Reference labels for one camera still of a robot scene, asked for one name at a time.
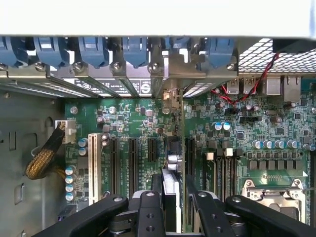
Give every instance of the wire bundle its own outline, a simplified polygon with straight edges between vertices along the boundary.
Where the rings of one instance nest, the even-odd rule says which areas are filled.
[[[29,179],[42,179],[51,172],[58,173],[60,176],[65,178],[65,169],[61,164],[58,164],[58,160],[54,159],[64,137],[64,125],[59,124],[42,149],[26,166],[25,175]]]
[[[276,54],[273,56],[271,62],[269,62],[269,63],[267,64],[265,70],[263,71],[263,73],[261,74],[261,76],[259,77],[259,79],[257,79],[255,85],[254,85],[253,88],[249,91],[248,94],[246,94],[246,95],[244,95],[244,96],[242,96],[242,97],[240,97],[240,98],[238,98],[238,99],[236,99],[236,100],[233,101],[233,100],[228,96],[227,89],[225,88],[224,85],[222,85],[221,88],[222,88],[222,90],[223,90],[225,96],[220,94],[220,90],[219,90],[219,89],[211,90],[211,92],[214,93],[214,94],[216,94],[216,95],[218,95],[219,97],[221,97],[222,99],[224,99],[224,100],[227,101],[228,103],[232,104],[233,106],[235,106],[235,104],[236,104],[237,102],[243,101],[243,100],[247,99],[253,92],[255,92],[255,91],[257,90],[258,85],[260,84],[260,82],[261,82],[263,79],[265,79],[265,78],[267,77],[268,71],[273,67],[274,62],[275,62],[278,58],[279,58],[279,53],[276,53]]]

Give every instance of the capacitor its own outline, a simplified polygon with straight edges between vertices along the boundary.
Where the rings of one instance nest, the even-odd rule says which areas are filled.
[[[105,123],[105,118],[104,117],[97,117],[97,123]]]
[[[110,134],[108,132],[103,133],[101,136],[102,141],[108,140],[109,138],[110,138]]]
[[[259,111],[260,107],[258,105],[252,106],[252,111]]]
[[[231,129],[231,125],[229,122],[222,122],[221,125],[222,125],[222,129],[225,131],[228,131],[229,129]]]
[[[80,147],[78,150],[79,156],[86,156],[88,153],[88,149],[86,147]]]
[[[66,184],[72,184],[76,180],[75,174],[67,175],[65,178]]]
[[[251,143],[251,145],[252,145],[253,148],[256,148],[256,149],[260,149],[260,148],[261,148],[260,141],[258,141],[258,140],[254,140],[254,141]]]
[[[65,198],[67,201],[72,201],[76,197],[76,192],[72,191],[70,193],[66,193]]]
[[[114,106],[109,107],[109,113],[110,113],[111,115],[116,114],[116,112],[117,112],[117,109],[116,109]]]
[[[88,146],[88,139],[87,138],[81,138],[78,141],[78,146],[79,147],[86,147],[86,146]]]
[[[74,165],[69,165],[66,169],[65,169],[65,173],[66,175],[72,175],[75,173],[76,167]]]
[[[303,145],[303,148],[304,148],[306,151],[310,151],[310,152],[313,152],[313,151],[316,150],[315,144],[304,144],[304,145]]]
[[[266,149],[271,149],[272,148],[272,141],[265,140],[263,142],[263,147],[266,148]]]
[[[275,141],[275,147],[276,148],[284,149],[284,145],[285,145],[285,143],[283,141],[280,141],[280,140],[276,140]]]
[[[281,123],[282,122],[282,118],[279,117],[279,116],[273,116],[273,117],[270,118],[270,122]]]
[[[289,148],[293,148],[293,149],[297,148],[297,141],[288,140],[286,144]]]
[[[244,105],[241,108],[241,111],[245,112],[245,111],[250,111],[252,109],[251,105]]]
[[[221,109],[221,108],[223,108],[224,106],[225,106],[225,103],[224,103],[223,101],[218,102],[218,103],[215,104],[215,108],[217,108],[217,109]]]
[[[214,122],[212,123],[212,128],[216,131],[219,131],[222,129],[222,124],[220,122]]]
[[[72,192],[73,190],[75,190],[75,186],[73,184],[67,184],[65,186],[66,192]]]
[[[109,144],[110,144],[110,141],[109,141],[109,140],[105,140],[105,141],[102,141],[102,142],[101,142],[101,146],[102,146],[102,147],[107,147]]]
[[[283,105],[283,108],[286,109],[286,110],[289,110],[289,109],[292,109],[292,108],[295,108],[295,107],[296,107],[296,104],[294,102],[287,103],[287,104]]]

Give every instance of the green circuit board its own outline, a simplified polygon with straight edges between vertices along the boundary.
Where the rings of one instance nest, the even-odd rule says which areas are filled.
[[[236,108],[247,105],[258,105],[259,110],[255,112],[239,112],[237,115],[225,114],[225,109],[231,105],[225,104],[223,108],[215,108],[215,104],[220,99],[215,95],[206,94],[198,98],[185,99],[185,137],[194,139],[194,180],[199,190],[215,192],[219,198],[225,197],[223,192],[229,194],[227,190],[233,190],[240,194],[245,180],[251,178],[256,186],[289,186],[294,178],[299,178],[304,188],[310,187],[311,168],[310,153],[303,149],[303,144],[308,141],[315,143],[315,115],[312,114],[314,98],[307,94],[302,94],[301,102],[295,108],[284,109],[282,102],[270,101],[267,98],[253,96],[244,102],[236,104]],[[78,113],[73,115],[70,108],[76,106]],[[115,107],[116,113],[110,114],[109,107]],[[150,111],[144,114],[144,108]],[[277,116],[282,118],[282,123],[270,122],[270,115],[266,111],[275,111]],[[136,189],[146,190],[151,188],[151,176],[160,173],[160,169],[165,163],[165,136],[172,135],[174,122],[171,114],[162,113],[162,102],[153,99],[67,99],[66,118],[75,119],[77,123],[77,141],[87,138],[89,133],[100,133],[100,127],[96,119],[98,111],[103,112],[107,119],[106,124],[111,126],[110,134],[119,138],[119,189],[117,193],[130,196],[129,193],[129,161],[128,161],[128,139],[137,138],[139,141],[139,166],[138,184]],[[240,123],[240,116],[260,116],[261,121],[254,123]],[[231,128],[229,132],[216,131],[212,128],[214,122],[228,122]],[[163,128],[163,134],[158,134],[157,129]],[[156,138],[158,156],[156,161],[148,159],[148,138]],[[272,149],[264,149],[264,140],[273,142]],[[293,139],[298,142],[297,149],[287,147],[286,142]],[[260,149],[255,149],[252,142],[261,142]],[[274,147],[274,141],[285,142],[284,149]],[[242,149],[242,155],[236,160],[235,176],[236,182],[226,182],[223,185],[221,172],[229,170],[219,169],[216,161],[205,161],[205,154],[214,152],[208,148],[208,141],[230,141],[233,149]],[[66,164],[76,164],[78,161],[78,145],[66,145]],[[258,161],[258,167],[250,167],[250,162]],[[270,161],[278,160],[299,161],[299,165],[290,169],[278,169],[270,167]],[[111,162],[109,147],[102,150],[102,192],[111,191]],[[87,198],[88,188],[84,183],[88,182],[86,173],[77,173],[77,197],[74,203],[80,199]],[[309,220],[310,195],[307,193],[307,220]]]

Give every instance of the white connector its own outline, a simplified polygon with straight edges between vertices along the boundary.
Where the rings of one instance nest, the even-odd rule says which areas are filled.
[[[76,120],[56,120],[55,128],[58,124],[64,125],[65,137],[63,139],[63,144],[75,143],[76,142]]]

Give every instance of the pcie slot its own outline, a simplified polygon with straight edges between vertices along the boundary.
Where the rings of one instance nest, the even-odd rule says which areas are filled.
[[[157,139],[148,138],[148,161],[155,162],[157,160]]]
[[[101,199],[101,134],[88,136],[89,205]]]
[[[120,193],[120,159],[119,159],[119,139],[110,140],[110,170],[111,170],[111,193]]]
[[[138,190],[138,139],[128,139],[129,198]]]
[[[194,138],[186,138],[186,174],[192,175],[194,177],[194,160],[195,160],[195,139]]]

